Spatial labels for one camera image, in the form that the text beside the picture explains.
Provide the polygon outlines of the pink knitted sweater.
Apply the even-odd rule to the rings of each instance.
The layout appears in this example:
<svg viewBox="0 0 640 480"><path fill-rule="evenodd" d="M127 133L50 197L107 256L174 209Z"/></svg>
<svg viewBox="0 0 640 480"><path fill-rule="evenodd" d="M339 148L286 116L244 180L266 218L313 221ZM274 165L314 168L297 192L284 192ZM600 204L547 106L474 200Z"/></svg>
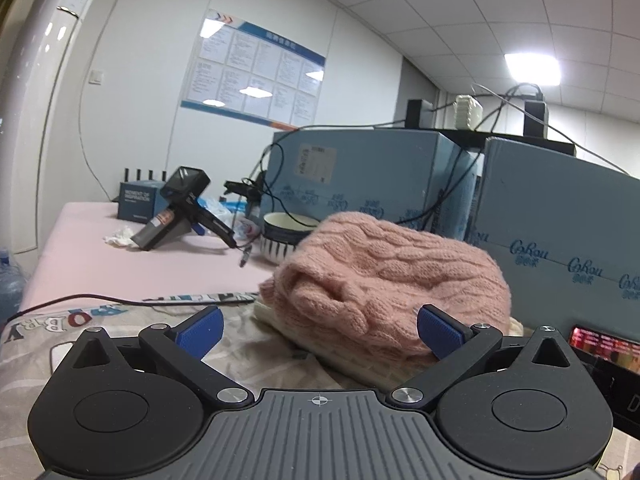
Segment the pink knitted sweater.
<svg viewBox="0 0 640 480"><path fill-rule="evenodd" d="M432 304L464 325L510 327L511 293L483 249L361 212L332 214L259 286L303 342L430 365L416 317Z"/></svg>

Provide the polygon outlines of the cream knitted sweater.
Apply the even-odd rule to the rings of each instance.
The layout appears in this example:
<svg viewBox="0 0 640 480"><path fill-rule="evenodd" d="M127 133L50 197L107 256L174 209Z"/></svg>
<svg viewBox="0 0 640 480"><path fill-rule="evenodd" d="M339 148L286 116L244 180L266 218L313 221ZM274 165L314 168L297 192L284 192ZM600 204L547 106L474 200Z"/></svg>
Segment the cream knitted sweater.
<svg viewBox="0 0 640 480"><path fill-rule="evenodd" d="M368 386L388 389L425 370L436 358L418 335L418 311L434 304L466 324L495 322L503 333L522 336L521 322L484 298L447 304L431 295L373 295L372 304L311 296L311 311L267 287L256 315L319 361Z"/></svg>

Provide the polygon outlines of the striped ceramic bowl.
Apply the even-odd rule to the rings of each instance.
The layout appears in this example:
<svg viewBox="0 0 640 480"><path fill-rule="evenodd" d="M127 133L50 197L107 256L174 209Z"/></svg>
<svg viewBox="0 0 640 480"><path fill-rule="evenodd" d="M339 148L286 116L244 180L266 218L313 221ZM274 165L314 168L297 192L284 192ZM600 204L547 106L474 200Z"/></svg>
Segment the striped ceramic bowl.
<svg viewBox="0 0 640 480"><path fill-rule="evenodd" d="M279 264L295 252L298 244L318 225L318 220L302 214L265 214L259 239L260 253L267 261Z"/></svg>

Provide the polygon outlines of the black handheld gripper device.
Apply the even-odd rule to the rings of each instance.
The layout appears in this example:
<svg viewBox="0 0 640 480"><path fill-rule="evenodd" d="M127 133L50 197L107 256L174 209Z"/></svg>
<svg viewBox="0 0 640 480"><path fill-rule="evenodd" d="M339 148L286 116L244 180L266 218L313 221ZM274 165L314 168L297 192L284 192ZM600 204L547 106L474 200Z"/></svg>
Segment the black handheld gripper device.
<svg viewBox="0 0 640 480"><path fill-rule="evenodd" d="M229 248L237 248L234 231L202 206L198 199L209 186L204 170L180 166L160 189L167 207L131 237L137 248L148 252L171 237L190 232L198 224L213 232Z"/></svg>

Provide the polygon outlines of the dark blue router box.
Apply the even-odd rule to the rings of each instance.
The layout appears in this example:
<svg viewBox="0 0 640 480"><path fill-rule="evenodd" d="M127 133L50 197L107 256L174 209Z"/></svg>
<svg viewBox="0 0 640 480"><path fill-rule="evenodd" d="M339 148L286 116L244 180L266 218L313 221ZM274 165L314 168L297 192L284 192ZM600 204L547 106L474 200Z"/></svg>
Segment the dark blue router box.
<svg viewBox="0 0 640 480"><path fill-rule="evenodd" d="M167 200L160 194L167 180L166 172L163 171L156 180L153 171L150 170L148 177L148 180L143 180L140 169L130 176L130 170L125 169L117 199L119 220L145 224L168 206Z"/></svg>

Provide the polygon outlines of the pink table cover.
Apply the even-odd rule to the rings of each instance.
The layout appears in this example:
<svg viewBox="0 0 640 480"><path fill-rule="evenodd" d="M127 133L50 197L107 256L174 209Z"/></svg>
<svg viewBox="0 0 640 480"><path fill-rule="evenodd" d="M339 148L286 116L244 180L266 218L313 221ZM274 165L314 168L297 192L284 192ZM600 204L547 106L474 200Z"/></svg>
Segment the pink table cover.
<svg viewBox="0 0 640 480"><path fill-rule="evenodd" d="M274 265L254 249L242 254L212 236L189 234L150 252L107 245L126 223L108 203L68 203L56 220L21 308L65 296L95 294L129 300L214 292L256 292Z"/></svg>

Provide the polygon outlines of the light blue foam board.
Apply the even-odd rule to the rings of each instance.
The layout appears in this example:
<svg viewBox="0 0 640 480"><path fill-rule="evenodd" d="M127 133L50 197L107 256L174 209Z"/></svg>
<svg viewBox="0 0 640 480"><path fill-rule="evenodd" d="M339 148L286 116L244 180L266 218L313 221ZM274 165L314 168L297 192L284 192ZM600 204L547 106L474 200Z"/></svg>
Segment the light blue foam board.
<svg viewBox="0 0 640 480"><path fill-rule="evenodd" d="M527 328L639 337L639 182L491 138L468 236L496 260Z"/></svg>

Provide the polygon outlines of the patterned bed sheet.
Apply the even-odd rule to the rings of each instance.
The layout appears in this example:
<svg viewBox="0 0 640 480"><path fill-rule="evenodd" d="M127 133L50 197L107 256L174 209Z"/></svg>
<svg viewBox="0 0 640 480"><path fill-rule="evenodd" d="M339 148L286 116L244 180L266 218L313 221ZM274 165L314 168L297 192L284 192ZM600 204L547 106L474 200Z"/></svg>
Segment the patterned bed sheet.
<svg viewBox="0 0 640 480"><path fill-rule="evenodd" d="M28 414L47 479L594 479L612 411L551 326L486 323L389 393L253 394L153 324L85 330Z"/></svg>

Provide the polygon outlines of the black smartphone with lit screen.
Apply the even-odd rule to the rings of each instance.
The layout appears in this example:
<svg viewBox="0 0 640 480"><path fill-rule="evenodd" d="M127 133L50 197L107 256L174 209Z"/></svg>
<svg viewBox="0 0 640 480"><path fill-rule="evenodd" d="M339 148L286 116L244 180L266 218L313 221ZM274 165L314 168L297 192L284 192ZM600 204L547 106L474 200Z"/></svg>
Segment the black smartphone with lit screen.
<svg viewBox="0 0 640 480"><path fill-rule="evenodd" d="M610 407L614 426L639 439L639 343L575 326L568 338Z"/></svg>

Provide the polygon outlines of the water jug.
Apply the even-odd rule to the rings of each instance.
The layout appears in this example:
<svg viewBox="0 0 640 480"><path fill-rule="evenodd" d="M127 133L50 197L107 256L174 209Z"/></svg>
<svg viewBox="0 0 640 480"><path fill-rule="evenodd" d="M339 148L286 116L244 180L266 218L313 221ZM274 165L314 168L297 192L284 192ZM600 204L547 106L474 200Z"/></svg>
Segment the water jug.
<svg viewBox="0 0 640 480"><path fill-rule="evenodd" d="M10 252L2 248L0 252L0 318L4 324L21 307L27 280L21 268L15 263Z"/></svg>

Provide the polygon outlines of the white power adapter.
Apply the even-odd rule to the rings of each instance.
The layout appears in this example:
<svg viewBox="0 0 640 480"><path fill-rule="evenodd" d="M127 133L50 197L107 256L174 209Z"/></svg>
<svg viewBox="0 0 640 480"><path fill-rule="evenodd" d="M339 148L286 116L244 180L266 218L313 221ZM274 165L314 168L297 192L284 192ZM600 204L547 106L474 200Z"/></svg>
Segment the white power adapter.
<svg viewBox="0 0 640 480"><path fill-rule="evenodd" d="M459 94L454 99L454 128L475 130L484 118L482 104L469 94Z"/></svg>

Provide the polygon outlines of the small black box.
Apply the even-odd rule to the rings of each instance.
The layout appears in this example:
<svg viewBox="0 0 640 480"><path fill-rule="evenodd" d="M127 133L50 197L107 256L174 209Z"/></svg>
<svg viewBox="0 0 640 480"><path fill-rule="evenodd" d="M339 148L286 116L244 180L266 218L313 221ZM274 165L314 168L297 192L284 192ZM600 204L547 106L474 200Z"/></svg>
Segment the small black box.
<svg viewBox="0 0 640 480"><path fill-rule="evenodd" d="M433 129L435 123L435 107L432 102L412 99L407 102L404 126L407 129Z"/></svg>

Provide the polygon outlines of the white air conditioner tower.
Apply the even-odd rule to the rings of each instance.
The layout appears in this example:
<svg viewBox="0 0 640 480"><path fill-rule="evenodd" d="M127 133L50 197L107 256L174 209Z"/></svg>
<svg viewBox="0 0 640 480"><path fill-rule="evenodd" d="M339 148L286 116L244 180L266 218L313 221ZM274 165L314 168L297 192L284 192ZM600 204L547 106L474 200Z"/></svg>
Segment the white air conditioner tower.
<svg viewBox="0 0 640 480"><path fill-rule="evenodd" d="M39 180L58 83L93 0L35 0L1 81L1 245L38 248Z"/></svg>

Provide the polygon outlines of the blue wall poster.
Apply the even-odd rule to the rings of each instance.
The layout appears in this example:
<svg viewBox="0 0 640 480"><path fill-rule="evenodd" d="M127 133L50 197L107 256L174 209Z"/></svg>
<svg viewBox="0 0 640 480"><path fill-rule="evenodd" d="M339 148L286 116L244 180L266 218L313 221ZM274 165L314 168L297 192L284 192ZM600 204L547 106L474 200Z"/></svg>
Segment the blue wall poster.
<svg viewBox="0 0 640 480"><path fill-rule="evenodd" d="M180 106L272 128L314 122L326 58L251 22L207 12Z"/></svg>

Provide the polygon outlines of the wall light switch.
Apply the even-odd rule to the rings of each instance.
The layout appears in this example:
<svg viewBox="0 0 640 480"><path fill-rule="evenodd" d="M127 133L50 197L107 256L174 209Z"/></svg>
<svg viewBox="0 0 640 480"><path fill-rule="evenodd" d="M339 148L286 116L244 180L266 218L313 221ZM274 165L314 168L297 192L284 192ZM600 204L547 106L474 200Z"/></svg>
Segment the wall light switch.
<svg viewBox="0 0 640 480"><path fill-rule="evenodd" d="M90 70L88 84L99 86L104 83L105 73L103 70Z"/></svg>

